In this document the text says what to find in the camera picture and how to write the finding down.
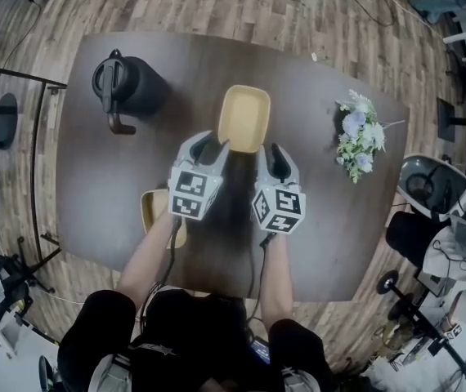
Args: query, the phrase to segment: metal frame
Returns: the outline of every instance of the metal frame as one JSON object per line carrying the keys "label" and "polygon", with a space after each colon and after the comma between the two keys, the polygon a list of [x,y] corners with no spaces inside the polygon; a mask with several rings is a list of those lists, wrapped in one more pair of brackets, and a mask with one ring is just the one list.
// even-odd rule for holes
{"label": "metal frame", "polygon": [[[385,274],[383,276],[383,279],[381,279],[381,281],[379,282],[379,285],[382,284],[382,281],[386,279],[387,276],[388,274]],[[398,296],[404,308],[404,311],[402,312],[402,314],[406,316],[413,323],[414,326],[419,327],[424,332],[425,335],[427,335],[431,340],[433,340],[433,343],[429,346],[430,352],[432,352],[431,350],[433,350],[434,352],[432,352],[432,354],[434,355],[438,352],[438,350],[442,348],[445,349],[447,353],[450,355],[450,357],[458,365],[459,370],[466,377],[466,362],[456,352],[456,350],[450,344],[449,340],[445,336],[443,336],[428,321],[425,315],[420,312],[419,308],[416,305],[413,305],[411,301],[406,298],[404,293],[402,293],[400,289],[398,289],[396,283],[397,281],[395,280],[394,276],[390,276],[384,281],[383,288],[395,293],[395,295]]]}
{"label": "metal frame", "polygon": [[[0,74],[8,75],[11,77],[25,78],[28,80],[34,80],[41,83],[41,90],[38,98],[37,112],[34,118],[34,129],[32,132],[32,145],[30,153],[30,169],[29,169],[29,184],[30,184],[30,205],[31,205],[31,218],[33,223],[34,237],[35,237],[35,247],[37,250],[38,263],[29,267],[28,272],[23,275],[20,279],[10,283],[9,287],[5,287],[4,293],[7,294],[15,290],[18,286],[26,281],[26,279],[37,270],[42,268],[48,261],[53,259],[57,254],[61,252],[60,244],[51,237],[51,235],[46,232],[45,234],[39,236],[38,234],[38,223],[37,223],[37,210],[35,207],[35,159],[36,159],[36,150],[37,150],[37,136],[38,136],[38,125],[40,122],[40,114],[43,107],[44,93],[46,91],[46,86],[51,85],[48,89],[52,92],[58,90],[64,90],[67,88],[67,85],[62,82],[56,82],[53,80],[48,80],[47,78],[37,77],[30,74],[19,73],[17,71],[10,71],[8,69],[0,69]],[[43,258],[43,252],[40,244],[40,238],[45,239],[49,243],[55,245],[57,248],[46,258]]]}

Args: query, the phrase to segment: floor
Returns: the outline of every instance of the floor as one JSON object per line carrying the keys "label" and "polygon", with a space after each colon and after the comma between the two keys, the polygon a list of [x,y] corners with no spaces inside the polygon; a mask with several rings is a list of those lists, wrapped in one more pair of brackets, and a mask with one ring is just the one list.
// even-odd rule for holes
{"label": "floor", "polygon": [[[385,0],[359,0],[386,24]],[[407,0],[398,0],[407,7]],[[410,108],[406,153],[449,154],[463,167],[466,132],[454,144],[437,139],[437,97],[457,105],[462,89],[446,70],[455,68],[439,35],[449,34],[442,22],[432,32],[413,16],[393,7],[392,27],[370,20],[353,0],[44,0],[39,7],[26,0],[0,0],[0,67],[68,82],[83,35],[109,31],[167,30],[203,33],[274,47],[295,54],[315,53],[318,62],[375,86]],[[36,20],[34,30],[14,50]],[[6,63],[10,52],[13,55]],[[36,257],[29,210],[29,150],[38,85],[0,78],[0,96],[16,94],[20,123],[14,145],[0,151],[0,254],[16,252],[16,239],[26,239],[25,252]],[[47,92],[39,123],[36,168],[39,230],[57,234],[55,205],[56,139],[64,92]],[[457,115],[466,113],[457,107]],[[403,200],[396,196],[394,204]],[[405,207],[393,207],[395,211]],[[52,246],[43,242],[48,254]],[[412,290],[414,268],[380,241],[374,259],[352,301],[297,303],[295,318],[319,334],[335,370],[349,362],[363,364],[377,347],[372,334],[384,321],[391,296],[378,296],[374,285],[389,269],[401,273],[401,288]],[[112,288],[118,273],[61,253],[39,277],[55,287],[56,296],[34,290],[28,319],[60,340],[75,320],[80,304],[97,289]],[[264,335],[262,325],[253,330]]]}

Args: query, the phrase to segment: black stand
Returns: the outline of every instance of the black stand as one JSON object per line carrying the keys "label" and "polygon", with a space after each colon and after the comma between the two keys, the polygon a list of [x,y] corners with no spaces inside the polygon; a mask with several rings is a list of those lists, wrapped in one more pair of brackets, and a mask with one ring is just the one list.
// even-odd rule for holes
{"label": "black stand", "polygon": [[455,127],[466,127],[466,118],[455,117],[455,107],[442,99],[437,99],[438,137],[455,142]]}
{"label": "black stand", "polygon": [[443,336],[422,314],[418,307],[413,305],[409,298],[404,295],[397,288],[398,272],[396,270],[388,271],[382,278],[380,278],[377,284],[377,293],[379,295],[385,295],[388,292],[393,292],[398,296],[399,301],[396,304],[397,312],[402,312],[413,325],[423,332],[426,336],[433,340],[433,343],[429,346],[429,351],[432,355],[435,355],[442,348],[445,349],[451,358],[458,364],[460,371],[466,377],[466,362],[460,357],[453,346],[449,343],[447,337]]}

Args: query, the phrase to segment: desk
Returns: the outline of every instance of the desk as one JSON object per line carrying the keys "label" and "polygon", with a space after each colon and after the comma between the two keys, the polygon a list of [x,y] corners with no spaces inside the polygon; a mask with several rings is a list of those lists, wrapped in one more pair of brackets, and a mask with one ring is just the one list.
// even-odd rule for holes
{"label": "desk", "polygon": [[[108,128],[92,74],[112,50],[145,60],[173,92],[155,117],[125,118],[134,136]],[[388,217],[406,147],[408,109],[363,82],[309,58],[244,42],[175,33],[85,37],[76,55],[60,122],[56,198],[60,244],[76,256],[122,270],[144,236],[141,195],[165,184],[180,144],[217,130],[222,100],[234,84],[271,98],[266,147],[282,145],[297,163],[307,194],[305,221],[289,237],[297,301],[348,301],[358,288]],[[386,152],[354,185],[334,161],[336,100],[367,95],[386,122]],[[257,294],[263,234],[250,221],[254,155],[232,153],[225,188],[201,223],[191,222],[169,284],[246,296]]]}

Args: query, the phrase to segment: yellow bowl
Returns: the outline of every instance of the yellow bowl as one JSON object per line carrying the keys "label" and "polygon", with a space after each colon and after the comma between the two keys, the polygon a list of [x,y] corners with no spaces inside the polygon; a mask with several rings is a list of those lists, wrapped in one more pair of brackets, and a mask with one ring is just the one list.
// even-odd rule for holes
{"label": "yellow bowl", "polygon": [[266,138],[271,100],[259,88],[230,87],[222,102],[218,141],[230,141],[231,150],[256,153]]}
{"label": "yellow bowl", "polygon": [[[168,205],[169,193],[168,189],[157,189],[145,192],[141,197],[141,212],[142,224],[144,232],[147,234],[153,226],[155,220],[159,217],[162,211]],[[182,226],[178,230],[177,238],[175,239],[175,248],[182,247],[187,240],[186,219],[182,218]]]}

